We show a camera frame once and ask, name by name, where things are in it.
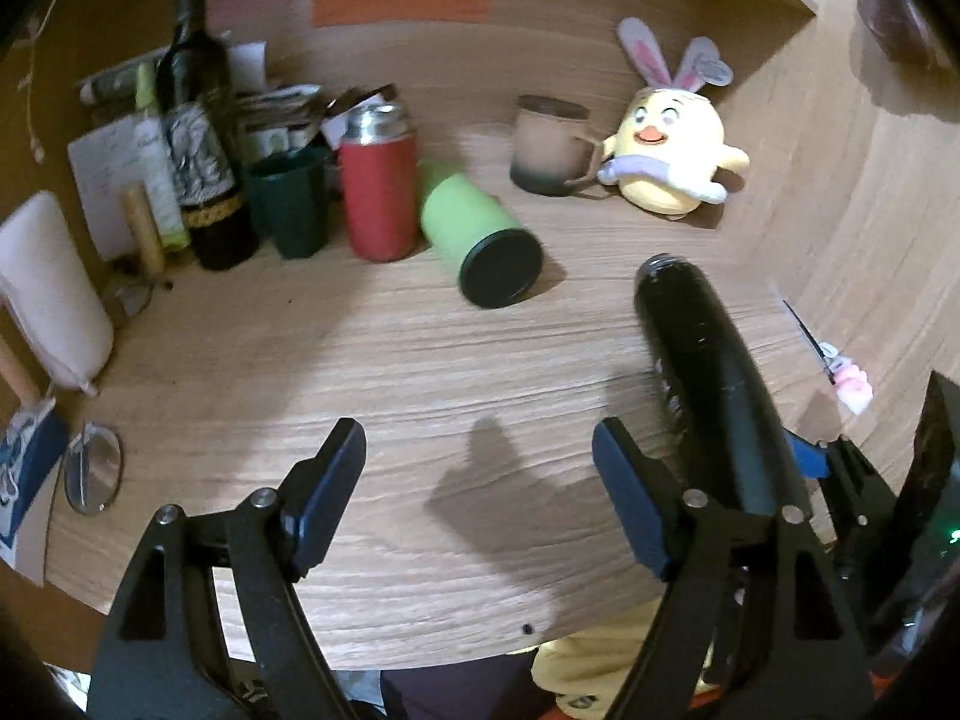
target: bunny ear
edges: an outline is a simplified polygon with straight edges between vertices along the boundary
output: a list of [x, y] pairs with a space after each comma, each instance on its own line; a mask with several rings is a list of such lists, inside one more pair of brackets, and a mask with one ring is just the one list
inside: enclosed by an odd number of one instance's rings
[[624, 19], [616, 28], [627, 56], [651, 86], [670, 86], [670, 71], [656, 43], [654, 33], [640, 19]]
[[677, 89], [685, 89], [688, 92], [699, 92], [700, 88], [707, 83], [697, 71], [697, 60], [701, 56], [707, 56], [710, 59], [719, 59], [720, 50], [709, 38], [699, 37], [690, 41], [683, 54], [683, 61], [680, 62], [680, 69], [674, 76], [672, 86]]

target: red thermos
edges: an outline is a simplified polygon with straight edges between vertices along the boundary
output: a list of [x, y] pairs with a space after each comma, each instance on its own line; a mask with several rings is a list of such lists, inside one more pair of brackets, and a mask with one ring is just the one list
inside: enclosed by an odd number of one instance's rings
[[416, 246], [416, 136], [400, 103], [349, 113], [340, 141], [340, 180], [350, 246], [358, 257], [388, 262]]

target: black bottle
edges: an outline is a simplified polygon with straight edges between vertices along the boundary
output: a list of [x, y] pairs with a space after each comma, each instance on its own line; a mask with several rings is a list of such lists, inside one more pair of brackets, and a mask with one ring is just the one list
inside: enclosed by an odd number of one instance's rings
[[200, 264], [225, 271], [256, 251], [237, 182], [236, 124], [227, 49], [206, 33], [206, 0], [177, 0], [170, 50], [157, 66], [175, 183]]

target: white cord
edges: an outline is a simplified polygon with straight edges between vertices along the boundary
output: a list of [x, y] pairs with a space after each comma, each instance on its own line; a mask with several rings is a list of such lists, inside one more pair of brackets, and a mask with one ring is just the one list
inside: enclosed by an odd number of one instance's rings
[[46, 156], [46, 152], [43, 150], [43, 143], [40, 143], [40, 138], [37, 138], [37, 134], [34, 132], [34, 71], [37, 67], [37, 40], [40, 40], [40, 35], [42, 35], [43, 30], [47, 28], [50, 14], [54, 12], [54, 5], [56, 5], [56, 0], [50, 0], [46, 15], [44, 15], [40, 26], [36, 29], [32, 23], [28, 22], [27, 30], [30, 33], [30, 39], [27, 41], [27, 44], [30, 47], [30, 70], [27, 71], [26, 76], [20, 80], [20, 84], [17, 84], [16, 87], [18, 92], [23, 89], [27, 90], [27, 133], [30, 135], [30, 151], [34, 153], [34, 160], [37, 162], [37, 165], [42, 165], [43, 159]]

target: brown mug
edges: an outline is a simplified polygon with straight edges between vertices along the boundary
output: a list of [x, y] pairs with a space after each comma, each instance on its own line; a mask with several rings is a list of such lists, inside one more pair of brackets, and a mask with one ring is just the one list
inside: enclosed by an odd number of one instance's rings
[[517, 98], [510, 180], [534, 194], [562, 197], [596, 180], [603, 140], [590, 132], [589, 109], [539, 95]]

